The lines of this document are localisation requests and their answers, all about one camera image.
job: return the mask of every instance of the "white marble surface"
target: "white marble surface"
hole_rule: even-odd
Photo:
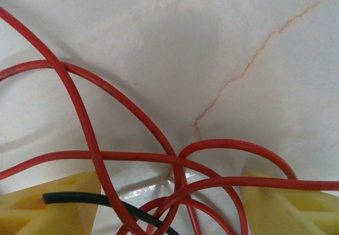
[[[0,0],[64,60],[97,73],[159,125],[177,152],[190,142],[236,138],[271,148],[304,179],[339,179],[339,0]],[[0,69],[40,58],[0,22]],[[103,150],[162,152],[118,102],[74,77]],[[0,83],[0,168],[65,149],[86,149],[66,91],[51,70]],[[223,175],[278,173],[232,150],[192,156]],[[107,163],[128,202],[172,190],[167,165]],[[89,161],[40,165],[0,182],[1,193],[92,169]],[[200,178],[188,171],[189,180]],[[220,189],[217,204],[239,228]],[[220,228],[199,215],[203,229]],[[112,234],[100,208],[93,234]],[[173,227],[191,234],[183,208]]]

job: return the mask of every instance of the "white plastic surface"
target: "white plastic surface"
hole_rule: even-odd
[[[91,70],[136,102],[179,152],[207,138],[255,142],[280,154],[302,179],[339,180],[339,0],[0,0],[60,59]],[[41,58],[0,22],[0,69]],[[74,77],[102,150],[162,153],[117,101]],[[57,150],[87,149],[75,111],[52,70],[0,83],[0,169]],[[222,175],[277,174],[234,150],[191,157]],[[168,165],[107,162],[121,198],[140,206],[171,193]],[[80,171],[89,161],[58,161],[0,182],[9,193]],[[189,181],[201,179],[187,171]],[[195,197],[239,231],[221,189]],[[199,213],[203,234],[221,234]],[[120,226],[101,207],[93,234]],[[172,225],[192,234],[183,207]]]

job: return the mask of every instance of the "black wire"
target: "black wire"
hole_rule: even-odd
[[[103,205],[107,207],[112,207],[110,202],[108,201],[106,195],[102,194],[93,194],[93,193],[85,193],[85,192],[56,192],[56,193],[45,193],[42,195],[43,201],[46,204],[52,203],[91,203],[97,205]],[[127,211],[137,219],[140,219],[148,224],[151,224],[157,228],[159,228],[163,222],[155,218],[154,216],[144,212],[137,207],[134,207],[127,202],[123,202]],[[174,229],[169,227],[166,231],[168,235],[179,235]]]

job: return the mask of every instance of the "wire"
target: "wire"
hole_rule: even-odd
[[[224,229],[226,233],[231,235],[236,234],[219,214],[217,214],[206,205],[189,198],[190,194],[201,189],[223,187],[223,189],[229,194],[229,196],[233,200],[238,211],[242,235],[248,235],[246,214],[239,196],[232,188],[233,186],[256,186],[313,191],[339,190],[339,182],[337,181],[323,182],[298,180],[292,168],[281,157],[266,148],[249,142],[232,139],[210,139],[198,141],[185,147],[177,157],[171,144],[163,135],[161,130],[154,124],[154,122],[139,107],[137,107],[130,99],[128,99],[115,87],[104,81],[99,76],[81,67],[59,61],[58,58],[30,30],[28,30],[22,23],[20,23],[16,18],[14,18],[11,14],[9,14],[1,7],[0,17],[13,28],[15,28],[20,34],[22,34],[29,42],[31,42],[31,44],[46,58],[46,60],[29,61],[0,71],[0,82],[24,71],[41,68],[54,69],[59,75],[63,84],[65,85],[66,90],[68,91],[68,94],[81,122],[81,126],[83,128],[89,149],[89,151],[75,150],[52,152],[34,157],[10,169],[0,172],[0,179],[12,176],[16,173],[19,173],[25,169],[41,164],[43,162],[61,159],[91,159],[106,193],[107,200],[123,223],[123,226],[119,230],[118,235],[126,234],[128,231],[137,235],[151,234],[153,231],[153,227],[148,227],[146,231],[143,231],[136,223],[136,219],[130,215],[124,203],[120,201],[119,196],[117,195],[117,192],[115,191],[111,183],[103,160],[150,161],[162,162],[172,165],[175,185],[173,194],[168,197],[160,198],[161,200],[155,199],[149,203],[146,203],[140,208],[142,211],[146,212],[151,209],[157,208],[154,214],[155,218],[158,218],[166,210],[169,209],[169,212],[167,213],[164,221],[161,225],[158,226],[158,229],[155,231],[155,235],[163,235],[170,228],[170,225],[178,211],[179,204],[186,205],[195,235],[201,234],[195,209],[202,210],[206,214],[210,215]],[[154,137],[158,140],[160,145],[165,150],[166,154],[161,155],[151,153],[100,151],[86,108],[68,72],[87,79],[88,81],[92,82],[93,84],[97,85],[98,87],[109,93],[118,102],[124,105],[154,135]],[[285,173],[288,179],[262,177],[221,177],[212,169],[203,166],[197,162],[187,160],[187,157],[191,153],[211,148],[237,149],[259,155],[276,164]],[[187,184],[183,167],[196,170],[210,178]]]
[[[106,195],[86,193],[86,192],[55,192],[55,193],[45,193],[42,195],[43,201],[45,204],[54,204],[54,203],[91,203],[96,205],[103,205],[107,207],[112,207]],[[163,222],[155,218],[154,216],[144,212],[133,205],[122,202],[127,209],[127,211],[137,219],[140,219],[148,224],[151,224],[155,227],[160,227]],[[179,235],[173,228],[169,227],[166,231],[168,235]]]

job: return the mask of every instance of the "yellow plastic piece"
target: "yellow plastic piece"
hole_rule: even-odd
[[[252,235],[339,234],[339,197],[259,187],[243,187],[242,193]]]
[[[45,205],[43,193],[81,191],[100,193],[94,171],[54,180],[0,196],[0,235],[89,235],[97,205],[63,203]]]

